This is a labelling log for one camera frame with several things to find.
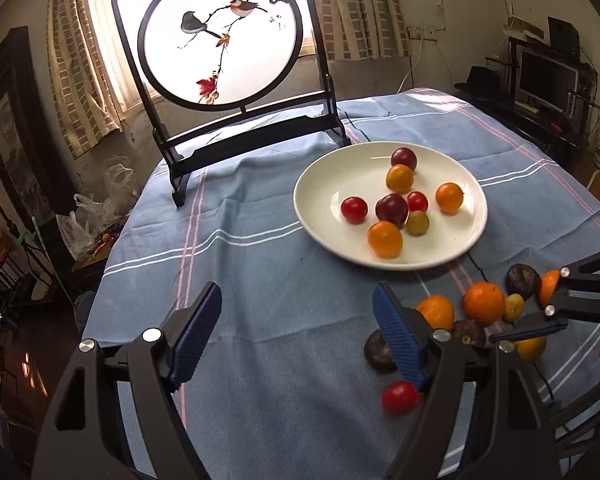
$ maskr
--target television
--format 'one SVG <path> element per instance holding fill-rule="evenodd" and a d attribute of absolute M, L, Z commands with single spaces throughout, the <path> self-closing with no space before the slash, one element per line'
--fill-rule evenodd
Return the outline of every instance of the television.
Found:
<path fill-rule="evenodd" d="M 578 91 L 577 69 L 525 48 L 519 74 L 518 89 L 521 93 L 572 116 L 572 94 Z"/>

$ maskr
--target patterned curtain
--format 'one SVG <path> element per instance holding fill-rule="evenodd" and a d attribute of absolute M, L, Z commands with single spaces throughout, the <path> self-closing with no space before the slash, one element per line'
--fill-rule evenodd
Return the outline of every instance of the patterned curtain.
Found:
<path fill-rule="evenodd" d="M 74 158 L 120 126 L 85 0 L 48 0 L 46 43 L 56 113 Z"/>
<path fill-rule="evenodd" d="M 328 59 L 409 55 L 399 0 L 315 0 Z"/>

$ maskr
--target white plate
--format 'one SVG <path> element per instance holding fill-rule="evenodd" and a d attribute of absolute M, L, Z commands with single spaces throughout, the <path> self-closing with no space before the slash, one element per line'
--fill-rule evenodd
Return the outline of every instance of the white plate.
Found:
<path fill-rule="evenodd" d="M 401 146 L 418 157 L 412 191 L 429 200 L 429 231 L 413 237 L 402 230 L 404 246 L 397 258 L 379 258 L 366 243 L 366 231 L 378 221 L 376 202 L 391 193 L 384 178 L 391 154 Z M 436 205 L 436 189 L 455 182 L 464 191 L 464 203 L 456 215 L 443 214 Z M 363 224 L 349 224 L 340 204 L 349 196 L 363 198 L 368 214 Z M 487 199 L 469 171 L 444 155 L 424 146 L 401 142 L 363 142 L 347 146 L 316 160 L 296 182 L 296 214 L 306 231 L 331 252 L 357 264 L 389 270 L 429 269 L 467 252 L 478 241 L 487 223 Z"/>

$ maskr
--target small orange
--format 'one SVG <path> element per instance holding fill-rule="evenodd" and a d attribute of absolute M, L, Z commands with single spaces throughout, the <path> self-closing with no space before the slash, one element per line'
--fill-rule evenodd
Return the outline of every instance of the small orange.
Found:
<path fill-rule="evenodd" d="M 454 328 L 454 306 L 439 294 L 430 296 L 416 305 L 416 310 L 424 316 L 427 323 L 435 330 L 444 328 L 451 332 Z"/>
<path fill-rule="evenodd" d="M 546 337 L 535 337 L 516 341 L 516 350 L 525 363 L 532 363 L 540 358 L 546 348 Z"/>
<path fill-rule="evenodd" d="M 384 182 L 394 193 L 407 194 L 413 186 L 413 171 L 409 166 L 396 164 L 387 171 Z"/>
<path fill-rule="evenodd" d="M 436 190 L 436 202 L 443 213 L 448 215 L 456 213 L 463 201 L 464 193 L 458 184 L 447 182 Z"/>
<path fill-rule="evenodd" d="M 366 232 L 366 241 L 381 258 L 395 258 L 402 250 L 402 235 L 391 222 L 376 222 Z"/>
<path fill-rule="evenodd" d="M 538 301 L 542 306 L 547 306 L 551 303 L 551 297 L 555 292 L 555 286 L 560 279 L 559 270 L 550 270 L 542 277 L 540 290 L 538 291 Z"/>
<path fill-rule="evenodd" d="M 489 326 L 504 315 L 504 294 L 493 283 L 475 283 L 462 298 L 462 309 L 468 319 Z"/>

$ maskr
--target metal bolt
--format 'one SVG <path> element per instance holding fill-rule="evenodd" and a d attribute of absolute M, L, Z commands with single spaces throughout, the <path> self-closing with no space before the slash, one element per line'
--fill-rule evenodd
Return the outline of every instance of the metal bolt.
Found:
<path fill-rule="evenodd" d="M 451 334 L 442 328 L 433 331 L 433 339 L 439 341 L 441 343 L 445 341 L 449 341 L 451 339 Z"/>
<path fill-rule="evenodd" d="M 516 346 L 508 339 L 503 339 L 498 343 L 498 348 L 505 354 L 510 354 L 516 349 Z"/>
<path fill-rule="evenodd" d="M 85 339 L 84 341 L 80 341 L 78 348 L 80 352 L 87 353 L 89 350 L 93 350 L 94 346 L 96 346 L 96 342 L 93 339 Z"/>
<path fill-rule="evenodd" d="M 142 339 L 144 339 L 148 343 L 158 341 L 158 339 L 160 339 L 161 336 L 162 332 L 160 332 L 159 328 L 148 328 L 144 332 L 142 332 Z"/>

